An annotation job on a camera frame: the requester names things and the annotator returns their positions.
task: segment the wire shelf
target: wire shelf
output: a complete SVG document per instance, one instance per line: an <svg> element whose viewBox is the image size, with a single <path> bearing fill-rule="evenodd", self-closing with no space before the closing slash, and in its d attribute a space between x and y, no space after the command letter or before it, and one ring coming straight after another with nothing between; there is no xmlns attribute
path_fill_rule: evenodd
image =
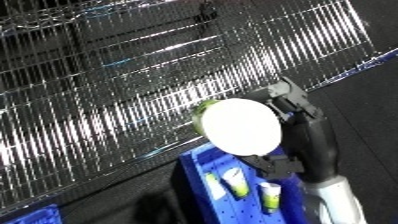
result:
<svg viewBox="0 0 398 224"><path fill-rule="evenodd" d="M347 0L24 2L0 3L3 213L195 139L204 99L374 53Z"/></svg>

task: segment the blue plastic bin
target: blue plastic bin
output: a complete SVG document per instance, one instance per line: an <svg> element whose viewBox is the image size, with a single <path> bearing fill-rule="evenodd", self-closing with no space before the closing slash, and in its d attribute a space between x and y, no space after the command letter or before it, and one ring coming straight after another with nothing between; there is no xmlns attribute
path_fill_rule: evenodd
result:
<svg viewBox="0 0 398 224"><path fill-rule="evenodd" d="M211 143L202 145L180 156L185 173L195 194L205 222L208 224L305 224L302 209L302 195L298 188L298 179L294 175L276 183L282 185L280 209L267 214L261 206L258 183L264 179L257 175L257 171L242 163L235 156L224 153ZM249 183L250 193L242 199L235 198L226 187L227 194L214 200L205 174L212 173L217 180L222 174L233 167L240 167Z"/></svg>
<svg viewBox="0 0 398 224"><path fill-rule="evenodd" d="M57 206L50 205L5 224L62 224L62 221Z"/></svg>

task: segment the blue crate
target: blue crate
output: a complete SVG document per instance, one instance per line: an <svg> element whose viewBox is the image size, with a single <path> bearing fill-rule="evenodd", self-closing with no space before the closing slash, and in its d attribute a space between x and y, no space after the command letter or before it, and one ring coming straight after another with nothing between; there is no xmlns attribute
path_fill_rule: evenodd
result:
<svg viewBox="0 0 398 224"><path fill-rule="evenodd" d="M62 224L62 221L57 206L50 205L5 224Z"/></svg>
<svg viewBox="0 0 398 224"><path fill-rule="evenodd" d="M273 154L280 154L281 149ZM224 153L211 143L202 145L180 156L185 173L207 224L264 223L264 224L305 224L302 209L302 194L298 179L292 176L276 181L282 185L280 209L272 214L263 211L259 197L258 183L264 179L257 171L242 163L235 156ZM250 194L242 199L235 198L224 187L227 194L214 200L206 182L205 174L213 173L217 180L232 167L240 167L249 183Z"/></svg>

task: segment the paper cup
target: paper cup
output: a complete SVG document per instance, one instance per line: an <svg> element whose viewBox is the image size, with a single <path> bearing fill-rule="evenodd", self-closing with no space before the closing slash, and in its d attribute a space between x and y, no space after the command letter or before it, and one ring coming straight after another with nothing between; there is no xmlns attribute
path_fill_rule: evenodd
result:
<svg viewBox="0 0 398 224"><path fill-rule="evenodd" d="M242 169L237 167L229 169L224 173L222 179L228 184L236 197L243 198L249 194L249 185L247 184Z"/></svg>
<svg viewBox="0 0 398 224"><path fill-rule="evenodd" d="M261 200L264 209L268 212L275 212L279 208L280 195L282 187L279 184L262 182L261 187Z"/></svg>

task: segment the robotic hand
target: robotic hand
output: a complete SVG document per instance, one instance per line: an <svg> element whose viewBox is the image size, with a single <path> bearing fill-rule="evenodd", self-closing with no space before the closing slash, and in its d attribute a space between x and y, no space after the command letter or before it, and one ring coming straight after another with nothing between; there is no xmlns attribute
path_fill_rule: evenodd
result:
<svg viewBox="0 0 398 224"><path fill-rule="evenodd" d="M270 107L282 124L286 156L241 159L268 179L297 173L302 180L304 210L310 223L365 224L361 205L348 180L338 174L339 150L334 131L322 110L288 78L244 96Z"/></svg>

